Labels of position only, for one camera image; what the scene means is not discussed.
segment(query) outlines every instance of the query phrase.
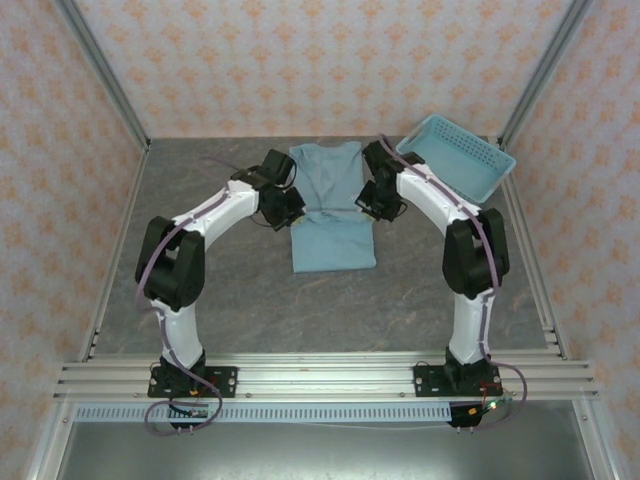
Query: cable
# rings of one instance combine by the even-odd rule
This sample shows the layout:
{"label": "cable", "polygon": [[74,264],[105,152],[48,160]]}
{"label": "cable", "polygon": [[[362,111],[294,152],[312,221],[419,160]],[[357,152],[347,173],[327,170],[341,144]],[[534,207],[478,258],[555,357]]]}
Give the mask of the cable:
{"label": "cable", "polygon": [[213,155],[205,155],[204,157],[198,158],[198,162],[201,162],[203,160],[213,160],[214,162],[219,163],[220,165],[224,165],[225,167],[233,168],[236,172],[239,172],[240,170],[242,170],[237,165],[234,165],[231,162],[227,162],[226,160],[223,160],[221,158],[215,157]]}
{"label": "cable", "polygon": [[502,387],[502,385],[500,385],[499,383],[485,383],[485,382],[480,382],[480,387],[482,388],[482,408],[485,407],[485,402],[487,401],[487,393],[488,393],[488,388],[487,387]]}
{"label": "cable", "polygon": [[400,218],[404,212],[406,212],[409,209],[409,205],[407,205],[405,202],[402,202],[402,206],[404,206],[404,210],[402,210],[401,212],[398,212],[398,215],[396,215],[396,218]]}
{"label": "cable", "polygon": [[191,414],[191,411],[189,410],[180,410],[177,407],[174,407],[173,404],[169,405],[169,408],[174,411],[175,413],[178,413],[180,415],[184,415],[185,417],[189,417],[191,418],[193,415]]}
{"label": "cable", "polygon": [[266,228],[271,228],[271,225],[267,225],[266,223],[260,223],[258,222],[255,218],[253,218],[253,215],[251,215],[249,217],[249,220],[251,220],[253,223],[255,223],[256,225],[258,225],[259,227],[266,227]]}
{"label": "cable", "polygon": [[[496,397],[492,401],[496,401],[498,399],[500,399],[500,397]],[[469,400],[469,401],[466,401],[466,402],[450,402],[450,405],[452,407],[471,407],[471,406],[478,405],[478,400]]]}
{"label": "cable", "polygon": [[482,228],[482,225],[480,224],[478,219],[475,217],[475,215],[473,215],[473,213],[467,207],[465,207],[462,203],[458,201],[458,198],[456,195],[451,193],[449,189],[443,184],[441,184],[438,180],[436,180],[433,177],[429,177],[424,172],[417,169],[416,167],[411,165],[409,162],[407,162],[404,158],[402,158],[400,155],[398,155],[393,150],[393,148],[391,148],[391,142],[389,142],[389,139],[387,138],[386,135],[379,134],[378,138],[380,139],[380,143],[382,147],[397,162],[399,162],[405,168],[408,168],[409,170],[411,170],[418,177],[422,178],[425,182],[433,185],[440,193],[442,193],[446,198],[448,198],[453,205],[455,205],[458,209],[460,209],[461,212],[467,215],[467,217],[469,217],[469,220],[471,220],[471,223],[475,227],[476,231],[478,232],[478,235],[480,236],[480,241],[482,242],[482,248],[485,251],[485,254],[487,256],[487,262],[489,263],[489,272],[491,273],[491,285],[492,285],[492,292],[485,295],[483,297],[483,302],[482,302],[482,321],[480,323],[480,338],[478,339],[480,344],[480,352],[482,353],[482,357],[487,361],[489,365],[493,365],[498,368],[502,367],[502,368],[507,368],[509,370],[512,370],[513,372],[516,373],[516,375],[518,375],[518,377],[520,377],[520,380],[522,381],[522,398],[518,402],[518,405],[516,406],[515,410],[511,415],[509,415],[508,417],[502,418],[496,422],[490,423],[488,425],[481,425],[475,428],[471,428],[471,430],[472,431],[486,430],[489,428],[496,427],[502,424],[503,422],[507,421],[508,419],[512,419],[522,410],[522,408],[525,405],[525,402],[527,401],[528,386],[527,386],[527,379],[525,378],[524,374],[522,373],[522,371],[520,371],[518,367],[516,367],[515,365],[509,365],[506,363],[494,362],[489,356],[485,348],[485,345],[488,345],[488,335],[489,335],[489,315],[488,315],[489,308],[487,306],[487,303],[489,299],[495,297],[498,289],[500,288],[500,284],[498,281],[498,272],[496,269],[495,260],[493,258],[493,252],[491,251],[491,245],[489,244],[489,239],[487,238],[487,235],[484,233],[484,229]]}
{"label": "cable", "polygon": [[[171,343],[169,342],[169,337],[167,336],[166,316],[165,316],[164,311],[162,311],[162,309],[160,309],[158,307],[155,307],[153,305],[151,307],[146,307],[145,308],[142,305],[142,298],[144,296],[144,287],[146,286],[147,281],[149,280],[149,276],[151,275],[151,270],[153,270],[153,267],[154,267],[155,263],[158,261],[158,258],[160,257],[160,254],[164,251],[164,249],[169,244],[169,242],[173,239],[173,237],[175,237],[184,227],[186,227],[190,223],[196,221],[201,216],[206,215],[207,213],[209,213],[209,212],[215,210],[216,208],[218,208],[228,198],[229,198],[229,191],[228,190],[224,190],[222,192],[222,195],[220,195],[220,198],[215,200],[211,205],[208,205],[208,206],[204,207],[202,210],[199,210],[199,211],[193,213],[189,218],[187,218],[187,219],[183,220],[182,222],[180,222],[178,225],[176,225],[167,234],[166,237],[164,237],[162,239],[162,241],[158,244],[158,246],[154,250],[153,254],[151,255],[151,258],[149,259],[149,263],[147,264],[147,266],[145,267],[144,271],[142,272],[142,277],[140,278],[140,283],[138,284],[138,288],[136,289],[136,296],[135,296],[135,301],[134,301],[135,307],[138,310],[140,310],[141,312],[154,312],[154,313],[157,314],[158,319],[159,319],[159,323],[160,323],[160,333],[162,335],[162,343],[165,346],[165,348],[168,350],[169,356],[171,357],[171,360],[172,360],[173,364],[176,367],[178,367],[178,369],[182,373],[184,373],[188,377],[191,377],[196,382],[204,385],[206,388],[211,390],[211,392],[218,399],[218,408],[213,413],[213,415],[211,415],[211,417],[209,417],[207,420],[205,420],[201,424],[196,425],[195,427],[193,425],[190,426],[189,427],[189,432],[190,433],[193,433],[193,432],[196,432],[198,430],[202,430],[203,428],[208,427],[209,425],[211,425],[211,423],[213,423],[213,421],[218,417],[218,415],[220,415],[220,412],[222,410],[222,403],[223,403],[222,402],[222,394],[220,393],[220,390],[218,390],[216,387],[214,387],[211,382],[209,382],[208,380],[206,380],[206,379],[196,375],[195,373],[191,372],[187,367],[185,367],[180,362],[180,360],[176,356],[175,352],[173,351],[173,348],[171,347]],[[158,402],[153,403],[147,409],[147,411],[144,414],[144,426],[145,426],[146,430],[149,433],[151,433],[153,435],[156,435],[156,436],[159,436],[159,437],[169,437],[169,436],[173,436],[173,435],[180,435],[182,433],[182,429],[181,428],[178,428],[177,430],[160,431],[160,430],[156,430],[155,428],[153,428],[151,426],[151,423],[149,422],[149,416],[151,415],[151,412],[153,411],[153,409],[155,409],[155,408],[157,408],[159,406],[162,406],[162,405],[168,405],[169,407],[171,407],[171,406],[173,406],[173,407],[176,407],[176,406],[193,407],[194,403],[192,403],[192,402],[184,402],[184,401],[176,401],[176,400],[172,400],[172,399],[160,400]]]}

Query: patterned wallpaper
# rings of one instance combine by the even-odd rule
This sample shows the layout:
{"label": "patterned wallpaper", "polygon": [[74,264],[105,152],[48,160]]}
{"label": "patterned wallpaper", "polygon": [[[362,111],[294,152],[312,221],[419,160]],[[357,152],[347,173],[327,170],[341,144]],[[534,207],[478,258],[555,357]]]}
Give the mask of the patterned wallpaper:
{"label": "patterned wallpaper", "polygon": [[147,135],[502,132],[570,0],[79,0]]}
{"label": "patterned wallpaper", "polygon": [[140,152],[51,0],[0,2],[0,458],[23,478]]}
{"label": "patterned wallpaper", "polygon": [[596,0],[574,42],[511,153],[559,321],[596,361],[637,474],[640,8]]}

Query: marble floor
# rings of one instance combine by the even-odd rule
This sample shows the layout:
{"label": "marble floor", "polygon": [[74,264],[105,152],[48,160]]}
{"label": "marble floor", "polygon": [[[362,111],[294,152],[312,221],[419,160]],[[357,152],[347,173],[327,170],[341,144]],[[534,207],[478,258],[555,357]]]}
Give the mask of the marble floor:
{"label": "marble floor", "polygon": [[[262,162],[270,148],[301,143],[364,144],[372,138],[228,138],[154,140],[127,229],[102,323],[97,354],[159,354],[156,319],[134,309],[134,270],[146,225],[171,218],[216,193],[233,170]],[[501,190],[484,205],[505,217],[511,271],[497,297],[490,345],[544,347],[544,335]],[[293,274],[291,237],[244,219],[207,252],[197,303],[207,352],[355,352],[433,350],[447,346],[453,297],[441,272],[440,232],[415,207],[374,225],[378,265],[369,270]]]}

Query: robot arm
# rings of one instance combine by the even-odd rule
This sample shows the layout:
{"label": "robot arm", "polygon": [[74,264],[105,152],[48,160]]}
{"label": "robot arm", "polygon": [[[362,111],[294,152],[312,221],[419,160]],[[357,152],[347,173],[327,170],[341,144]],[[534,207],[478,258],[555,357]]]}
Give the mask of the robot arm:
{"label": "robot arm", "polygon": [[[271,150],[260,166],[235,173],[227,186],[187,213],[171,220],[156,217],[147,226],[136,268],[136,281],[151,269],[144,295],[164,323],[161,368],[179,385],[171,396],[193,391],[191,379],[176,368],[168,346],[178,362],[202,376],[205,355],[196,328],[196,299],[204,287],[205,252],[225,231],[245,217],[261,211],[274,230],[290,226],[303,215],[304,202],[295,188],[283,186],[293,160]],[[165,237],[182,226],[153,265],[154,252]]]}
{"label": "robot arm", "polygon": [[380,142],[369,144],[363,155],[374,176],[374,181],[365,185],[356,201],[363,211],[376,220],[393,221],[398,216],[402,199],[406,199],[445,237],[443,273],[454,292],[455,314],[443,374],[454,393],[473,392],[478,378],[493,373],[480,342],[486,344],[483,316],[488,324],[494,292],[487,256],[481,246],[474,244],[478,233],[469,215],[479,221],[489,240],[498,282],[509,271],[502,216],[495,209],[481,210],[440,182],[436,186],[437,177],[415,153],[402,156],[411,168],[397,162]]}

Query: plastic basket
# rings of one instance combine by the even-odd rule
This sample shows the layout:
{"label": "plastic basket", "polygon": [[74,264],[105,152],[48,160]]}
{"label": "plastic basket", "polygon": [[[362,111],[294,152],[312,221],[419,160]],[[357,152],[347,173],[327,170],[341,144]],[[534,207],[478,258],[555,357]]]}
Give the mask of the plastic basket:
{"label": "plastic basket", "polygon": [[484,203],[516,161],[464,128],[430,115],[396,147],[420,155],[440,180],[470,202]]}

